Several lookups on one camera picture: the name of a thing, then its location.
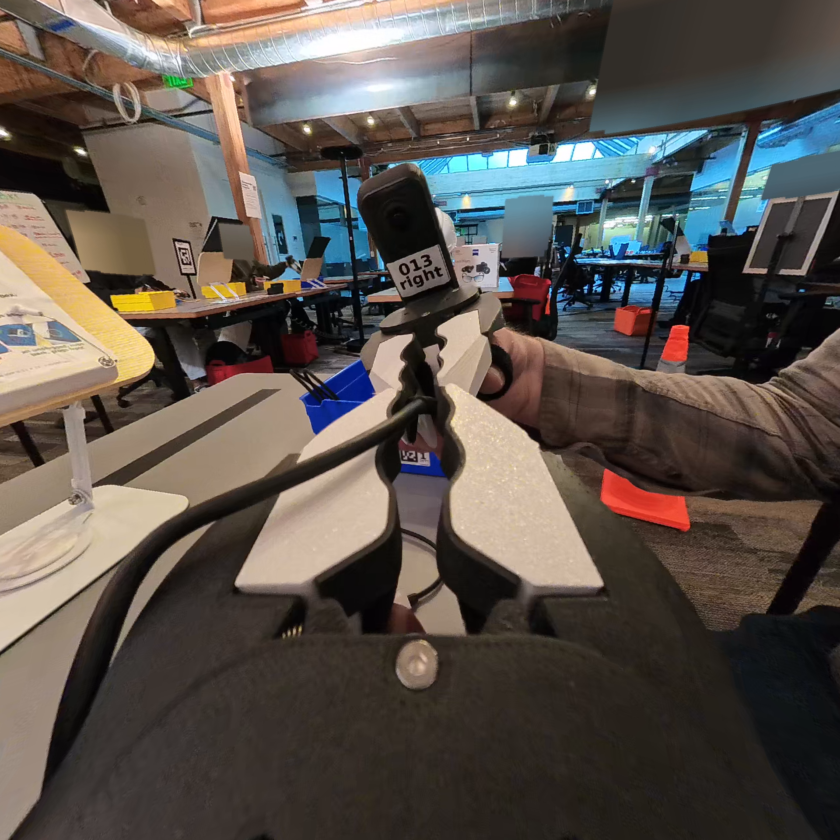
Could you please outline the person's right hand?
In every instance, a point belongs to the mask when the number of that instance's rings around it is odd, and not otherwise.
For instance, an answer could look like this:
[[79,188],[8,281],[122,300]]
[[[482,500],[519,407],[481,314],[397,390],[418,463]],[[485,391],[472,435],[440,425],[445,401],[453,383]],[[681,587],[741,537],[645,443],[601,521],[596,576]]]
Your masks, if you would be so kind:
[[545,342],[508,328],[494,332],[490,342],[511,360],[512,379],[505,394],[489,405],[530,433],[539,431],[545,366]]

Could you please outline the person's dark trouser leg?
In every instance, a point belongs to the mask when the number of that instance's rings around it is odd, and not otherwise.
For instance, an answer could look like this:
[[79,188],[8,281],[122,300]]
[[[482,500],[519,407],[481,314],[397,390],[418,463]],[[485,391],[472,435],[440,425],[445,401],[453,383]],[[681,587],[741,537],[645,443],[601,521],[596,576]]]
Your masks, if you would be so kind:
[[714,637],[773,769],[820,838],[839,838],[839,609],[753,614]]

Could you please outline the blue plastic bin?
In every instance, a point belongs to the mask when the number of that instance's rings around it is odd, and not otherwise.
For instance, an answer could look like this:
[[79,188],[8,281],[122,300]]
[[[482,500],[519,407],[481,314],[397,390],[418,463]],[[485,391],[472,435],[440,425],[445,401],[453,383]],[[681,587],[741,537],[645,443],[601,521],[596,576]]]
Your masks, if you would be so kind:
[[[338,395],[337,402],[324,402],[317,405],[307,392],[300,398],[315,435],[374,396],[367,371],[360,360],[353,362],[324,382]],[[433,453],[421,451],[401,442],[400,456],[404,474],[427,477],[445,476],[439,458]]]

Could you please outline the orange plastic object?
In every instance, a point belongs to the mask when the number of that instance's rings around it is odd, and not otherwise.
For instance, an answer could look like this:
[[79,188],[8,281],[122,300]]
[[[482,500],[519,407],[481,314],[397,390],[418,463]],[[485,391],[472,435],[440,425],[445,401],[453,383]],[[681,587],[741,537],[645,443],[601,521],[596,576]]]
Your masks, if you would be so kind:
[[601,501],[615,514],[626,518],[681,532],[690,530],[684,497],[643,490],[608,469],[602,474]]

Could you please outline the wooden post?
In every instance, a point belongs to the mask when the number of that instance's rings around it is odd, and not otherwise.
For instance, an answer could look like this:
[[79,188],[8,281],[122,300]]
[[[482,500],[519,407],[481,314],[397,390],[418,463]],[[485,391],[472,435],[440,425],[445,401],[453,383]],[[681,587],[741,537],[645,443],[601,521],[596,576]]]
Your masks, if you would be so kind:
[[206,90],[213,111],[219,146],[224,158],[228,183],[238,220],[250,233],[255,259],[268,262],[261,224],[259,189],[250,174],[247,150],[242,134],[234,84],[227,72],[206,78]]

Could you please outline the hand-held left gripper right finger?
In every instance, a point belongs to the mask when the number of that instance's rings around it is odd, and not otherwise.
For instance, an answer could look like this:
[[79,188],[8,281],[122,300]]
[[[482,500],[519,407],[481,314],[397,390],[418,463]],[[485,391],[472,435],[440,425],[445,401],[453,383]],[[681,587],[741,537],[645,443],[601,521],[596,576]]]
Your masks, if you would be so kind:
[[530,613],[544,597],[601,594],[602,575],[539,445],[460,386],[440,395],[449,483],[437,567],[469,619],[486,620],[504,601]]

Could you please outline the white stand base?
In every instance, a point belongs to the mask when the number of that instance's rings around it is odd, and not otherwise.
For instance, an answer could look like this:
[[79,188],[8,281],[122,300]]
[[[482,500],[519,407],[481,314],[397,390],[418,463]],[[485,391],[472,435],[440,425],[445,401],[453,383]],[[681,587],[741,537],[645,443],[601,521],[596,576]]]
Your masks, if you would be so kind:
[[90,505],[61,502],[2,535],[1,649],[14,646],[184,512],[182,495],[100,486]]

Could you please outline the yellow plastic object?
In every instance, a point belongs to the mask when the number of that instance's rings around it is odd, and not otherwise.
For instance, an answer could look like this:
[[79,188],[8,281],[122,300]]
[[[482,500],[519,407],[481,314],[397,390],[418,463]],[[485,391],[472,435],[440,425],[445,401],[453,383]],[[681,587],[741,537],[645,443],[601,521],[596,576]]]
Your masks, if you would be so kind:
[[176,308],[176,297],[171,290],[146,290],[122,295],[111,295],[115,311],[122,314],[159,312]]

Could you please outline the wooden workbench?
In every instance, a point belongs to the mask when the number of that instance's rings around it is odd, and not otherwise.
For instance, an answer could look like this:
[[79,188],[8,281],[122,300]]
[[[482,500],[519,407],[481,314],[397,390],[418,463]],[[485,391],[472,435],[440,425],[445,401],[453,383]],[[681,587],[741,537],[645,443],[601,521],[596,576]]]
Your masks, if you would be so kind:
[[152,330],[152,348],[160,362],[163,375],[169,383],[174,399],[178,402],[191,395],[192,388],[177,360],[174,345],[165,327],[170,322],[188,322],[198,329],[220,329],[239,322],[257,321],[273,316],[284,300],[305,301],[307,304],[326,305],[332,296],[350,288],[348,281],[327,279],[319,287],[304,288],[292,293],[270,295],[264,291],[251,292],[239,298],[219,298],[181,301],[173,308],[155,311],[118,312],[132,326],[145,325]]

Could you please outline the person's right forearm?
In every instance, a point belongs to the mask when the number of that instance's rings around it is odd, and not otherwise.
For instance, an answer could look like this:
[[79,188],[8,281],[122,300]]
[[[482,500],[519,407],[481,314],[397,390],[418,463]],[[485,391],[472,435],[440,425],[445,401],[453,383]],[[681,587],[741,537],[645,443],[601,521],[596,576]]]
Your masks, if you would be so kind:
[[762,384],[542,343],[542,441],[649,485],[754,501],[839,491],[839,336]]

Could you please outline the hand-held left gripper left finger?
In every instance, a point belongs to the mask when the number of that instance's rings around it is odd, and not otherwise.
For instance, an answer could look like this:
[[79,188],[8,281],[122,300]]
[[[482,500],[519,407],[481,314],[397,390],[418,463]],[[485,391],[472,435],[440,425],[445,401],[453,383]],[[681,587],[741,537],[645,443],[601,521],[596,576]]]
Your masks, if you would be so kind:
[[399,435],[280,493],[236,590],[332,599],[348,616],[387,617],[400,575]]

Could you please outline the orange traffic cone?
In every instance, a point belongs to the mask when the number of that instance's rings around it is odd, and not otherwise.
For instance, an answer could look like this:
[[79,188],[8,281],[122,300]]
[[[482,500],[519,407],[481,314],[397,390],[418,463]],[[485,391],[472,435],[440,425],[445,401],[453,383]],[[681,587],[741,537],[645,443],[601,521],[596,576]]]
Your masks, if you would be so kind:
[[684,374],[690,346],[690,327],[678,324],[671,328],[657,363],[657,373]]

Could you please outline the wooden display board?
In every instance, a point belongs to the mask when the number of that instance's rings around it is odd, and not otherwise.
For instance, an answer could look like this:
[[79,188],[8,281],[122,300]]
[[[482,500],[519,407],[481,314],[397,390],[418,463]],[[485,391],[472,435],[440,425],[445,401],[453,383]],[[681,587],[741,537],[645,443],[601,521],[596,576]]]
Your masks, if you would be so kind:
[[154,364],[154,352],[148,341],[37,243],[11,228],[2,227],[1,250],[2,255],[8,257],[102,348],[110,352],[118,366],[118,377],[114,382],[16,412],[2,413],[2,426],[100,395],[124,382],[139,380],[149,372]]

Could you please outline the silver ventilation duct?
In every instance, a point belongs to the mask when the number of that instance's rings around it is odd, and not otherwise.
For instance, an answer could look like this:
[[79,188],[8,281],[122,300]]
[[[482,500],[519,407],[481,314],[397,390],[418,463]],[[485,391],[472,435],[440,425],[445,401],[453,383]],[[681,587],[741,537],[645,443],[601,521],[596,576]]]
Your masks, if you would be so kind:
[[612,2],[334,2],[191,34],[152,35],[97,2],[2,2],[2,12],[79,47],[160,75],[209,77],[320,60],[542,20],[600,13]]

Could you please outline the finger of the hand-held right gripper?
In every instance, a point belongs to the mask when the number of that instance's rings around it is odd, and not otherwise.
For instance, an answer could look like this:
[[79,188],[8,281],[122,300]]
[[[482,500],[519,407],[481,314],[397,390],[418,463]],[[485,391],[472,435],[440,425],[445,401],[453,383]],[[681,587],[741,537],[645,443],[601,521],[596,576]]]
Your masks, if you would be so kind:
[[418,342],[413,333],[374,333],[362,349],[361,360],[374,396],[389,397],[389,411],[403,409],[417,396]]
[[434,375],[434,396],[448,385],[477,396],[491,367],[490,342],[481,331],[478,311],[463,312],[442,322],[436,337],[443,341]]

